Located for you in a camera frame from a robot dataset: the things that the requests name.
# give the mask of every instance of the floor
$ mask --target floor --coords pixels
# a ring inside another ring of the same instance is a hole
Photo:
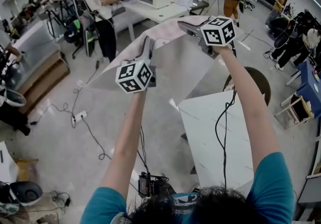
[[[208,14],[216,15],[217,7],[215,3]],[[220,14],[223,14],[222,7],[221,2]],[[268,14],[269,10],[259,3],[253,11],[246,9],[240,16],[240,27],[246,34],[238,39],[241,43],[235,42],[235,46],[239,61],[244,66],[259,69],[270,82],[271,119],[292,177],[294,190],[299,195],[312,162],[317,121],[309,121],[285,131],[284,127],[288,125],[287,116],[284,115],[278,119],[273,116],[273,113],[280,110],[280,102],[295,92],[300,80],[297,79],[289,87],[285,86],[295,72],[293,64],[288,63],[284,71],[280,72],[274,68],[274,63],[270,59],[264,59],[262,56],[270,46],[257,39],[273,45],[264,26]],[[145,21],[135,25],[135,35],[138,36],[151,24],[150,21]],[[129,43],[128,31],[118,34],[117,49],[120,52]],[[79,89],[77,84],[86,82],[94,72],[96,54],[86,58],[84,50],[81,50],[77,58],[72,60],[73,49],[73,45],[62,44],[62,51],[67,55],[71,73],[39,103],[30,114],[30,121],[37,120],[51,103],[62,108],[63,103],[67,102],[70,109],[75,99],[73,90]],[[96,53],[100,58],[101,51],[98,44]],[[189,97],[221,91],[228,72],[225,70],[220,76],[213,75],[217,71],[217,69],[211,69]],[[166,85],[163,86],[163,82],[158,83],[160,86],[148,92],[142,121],[147,165],[152,174],[164,173],[176,192],[189,191],[198,179],[196,175],[189,174],[193,159],[189,145],[180,138],[184,133],[183,123],[179,112],[169,104],[171,96],[166,91]],[[74,113],[87,111],[86,121],[108,155],[112,155],[115,139],[129,101],[129,95],[111,91],[83,89],[79,95]],[[66,214],[60,218],[60,223],[79,223],[84,207],[109,163],[107,158],[98,159],[102,153],[101,148],[91,137],[86,125],[79,122],[73,129],[70,126],[70,115],[50,108],[42,116],[38,125],[33,127],[28,137],[24,137],[20,132],[14,133],[5,125],[3,125],[1,137],[6,139],[9,150],[14,152],[15,156],[40,159],[36,169],[38,183],[42,189],[45,192],[64,191],[72,198],[72,204],[66,210]],[[131,180],[135,187],[141,171],[144,171],[144,166],[137,158]],[[139,204],[139,196],[130,186],[127,203],[133,206],[135,202]]]

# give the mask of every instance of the woman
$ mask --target woman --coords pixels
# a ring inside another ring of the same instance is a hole
[[[215,51],[231,73],[250,138],[254,181],[247,198],[234,190],[212,187],[199,193],[154,196],[127,215],[126,199],[138,149],[144,91],[133,95],[113,158],[83,213],[82,224],[291,222],[291,179],[262,94],[228,47],[216,47]]]

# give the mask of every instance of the white desk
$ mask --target white desk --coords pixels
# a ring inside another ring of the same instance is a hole
[[[223,149],[215,135],[215,123],[232,95],[231,90],[186,99],[179,104],[201,187],[224,184]],[[225,116],[221,117],[217,131],[223,143]],[[227,111],[226,154],[227,187],[237,189],[251,181],[254,176],[251,148],[237,94],[235,104]]]
[[[189,14],[187,7],[171,3],[169,6],[154,9],[153,7],[139,3],[137,0],[123,2],[122,5],[129,11],[137,13],[157,23],[165,22],[172,18],[178,18]]]

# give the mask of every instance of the power strip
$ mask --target power strip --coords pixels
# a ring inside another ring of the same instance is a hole
[[[87,117],[87,113],[85,110],[83,110],[82,112],[78,113],[72,118],[72,124],[75,125],[77,122],[81,121],[85,117]]]

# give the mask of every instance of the ceiling light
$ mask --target ceiling light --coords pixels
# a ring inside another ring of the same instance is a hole
[[[319,5],[319,7],[321,8],[321,5],[316,1],[316,0],[313,0],[317,5]]]

